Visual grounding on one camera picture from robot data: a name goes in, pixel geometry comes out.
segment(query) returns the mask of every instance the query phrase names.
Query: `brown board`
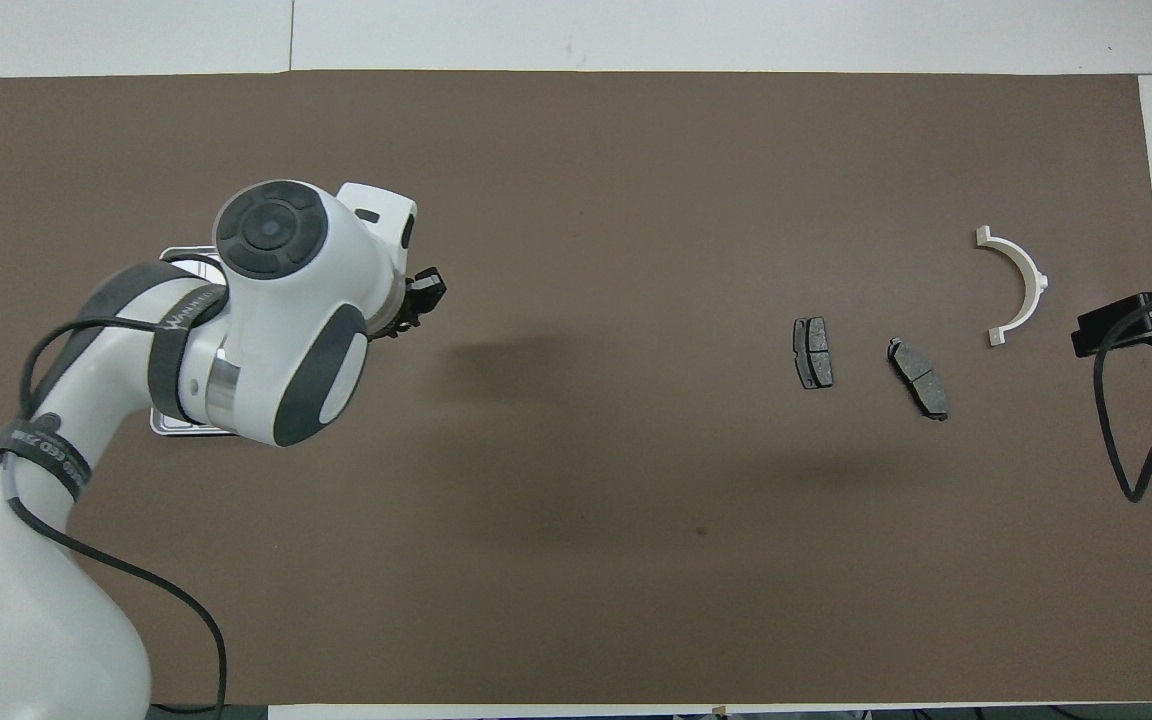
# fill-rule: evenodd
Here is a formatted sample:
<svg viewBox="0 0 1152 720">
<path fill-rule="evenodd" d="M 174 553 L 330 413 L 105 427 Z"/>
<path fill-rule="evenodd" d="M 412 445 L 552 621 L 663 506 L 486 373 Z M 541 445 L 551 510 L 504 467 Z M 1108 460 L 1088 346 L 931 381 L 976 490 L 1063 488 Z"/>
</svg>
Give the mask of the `brown board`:
<svg viewBox="0 0 1152 720">
<path fill-rule="evenodd" d="M 278 177 L 414 197 L 449 290 L 311 441 L 137 414 L 97 468 L 70 530 L 214 612 L 234 702 L 1152 700 L 1152 488 L 1115 487 L 1069 341 L 1152 290 L 1135 78 L 0 79 L 0 424 L 103 278 Z M 980 223 L 1051 278 L 1001 347 Z M 810 314 L 836 387 L 794 372 Z M 1108 387 L 1137 467 L 1152 350 Z M 202 624 L 84 566 L 156 700 L 207 702 Z"/>
</svg>

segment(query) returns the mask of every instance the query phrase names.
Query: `white table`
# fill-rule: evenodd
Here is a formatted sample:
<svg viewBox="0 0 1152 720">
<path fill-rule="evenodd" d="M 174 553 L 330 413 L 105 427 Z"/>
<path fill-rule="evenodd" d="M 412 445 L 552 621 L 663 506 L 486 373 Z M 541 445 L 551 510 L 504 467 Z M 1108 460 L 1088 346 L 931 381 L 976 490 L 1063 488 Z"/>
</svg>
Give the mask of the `white table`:
<svg viewBox="0 0 1152 720">
<path fill-rule="evenodd" d="M 1152 177 L 1152 0 L 0 0 L 0 77 L 325 68 L 1139 74 Z M 1106 492 L 1116 492 L 1108 469 Z M 733 698 L 713 700 L 288 706 L 270 717 L 704 714 Z"/>
</svg>

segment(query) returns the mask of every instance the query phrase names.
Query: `white robotic arm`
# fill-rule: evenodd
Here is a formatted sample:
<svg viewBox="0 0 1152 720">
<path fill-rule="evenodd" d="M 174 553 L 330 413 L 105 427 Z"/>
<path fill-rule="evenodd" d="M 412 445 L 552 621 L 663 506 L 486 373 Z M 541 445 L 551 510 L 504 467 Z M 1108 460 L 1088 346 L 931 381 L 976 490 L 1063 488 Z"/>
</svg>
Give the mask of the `white robotic arm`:
<svg viewBox="0 0 1152 720">
<path fill-rule="evenodd" d="M 63 532 L 118 424 L 147 406 L 275 446 L 326 427 L 369 341 L 419 324 L 442 297 L 435 270 L 404 276 L 415 218 L 411 200 L 379 188 L 347 183 L 332 196 L 265 182 L 215 220 L 228 290 L 151 262 L 93 291 L 79 319 L 118 316 L 153 332 L 74 333 L 0 435 L 1 719 L 138 720 L 150 692 L 122 611 L 8 498 Z"/>
</svg>

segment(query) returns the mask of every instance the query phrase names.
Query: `black strap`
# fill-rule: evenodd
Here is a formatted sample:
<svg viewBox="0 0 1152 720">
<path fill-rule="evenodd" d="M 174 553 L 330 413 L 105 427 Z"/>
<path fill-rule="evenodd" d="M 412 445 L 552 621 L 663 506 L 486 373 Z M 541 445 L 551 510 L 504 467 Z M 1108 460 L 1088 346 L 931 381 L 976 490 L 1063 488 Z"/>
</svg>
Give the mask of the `black strap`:
<svg viewBox="0 0 1152 720">
<path fill-rule="evenodd" d="M 157 411 L 169 418 L 199 424 L 189 418 L 180 404 L 180 363 L 184 359 L 184 348 L 189 332 L 195 325 L 206 323 L 219 313 L 227 300 L 223 285 L 205 285 L 185 294 L 168 313 L 162 316 L 154 331 L 154 343 L 150 346 L 147 384 L 150 400 Z"/>
<path fill-rule="evenodd" d="M 55 475 L 76 501 L 92 477 L 92 468 L 77 447 L 32 420 L 17 418 L 8 423 L 8 427 L 0 432 L 0 455 L 5 452 L 12 452 Z"/>
</svg>

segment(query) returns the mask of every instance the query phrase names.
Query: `white curved bracket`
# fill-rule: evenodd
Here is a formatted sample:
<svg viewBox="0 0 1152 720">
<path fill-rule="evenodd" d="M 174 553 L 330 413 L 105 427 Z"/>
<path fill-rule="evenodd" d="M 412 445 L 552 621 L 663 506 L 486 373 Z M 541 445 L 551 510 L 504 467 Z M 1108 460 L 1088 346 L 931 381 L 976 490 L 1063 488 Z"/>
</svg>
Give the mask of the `white curved bracket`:
<svg viewBox="0 0 1152 720">
<path fill-rule="evenodd" d="M 991 250 L 1002 252 L 1007 258 L 1011 258 L 1011 263 L 1015 263 L 1016 268 L 1020 268 L 1021 276 L 1025 278 L 1025 301 L 1020 305 L 1020 311 L 1015 318 L 1011 318 L 1011 321 L 1006 325 L 998 325 L 996 328 L 990 328 L 990 344 L 1002 344 L 1007 342 L 1005 333 L 1016 329 L 1022 323 L 1029 319 L 1030 314 L 1034 313 L 1034 310 L 1038 308 L 1039 297 L 1043 296 L 1044 290 L 1047 290 L 1047 275 L 1038 272 L 1038 265 L 1034 265 L 1034 259 L 1030 258 L 1029 253 L 1021 249 L 1020 245 L 1016 245 L 1015 242 L 993 237 L 990 234 L 988 225 L 980 225 L 977 228 L 977 247 L 987 247 Z"/>
</svg>

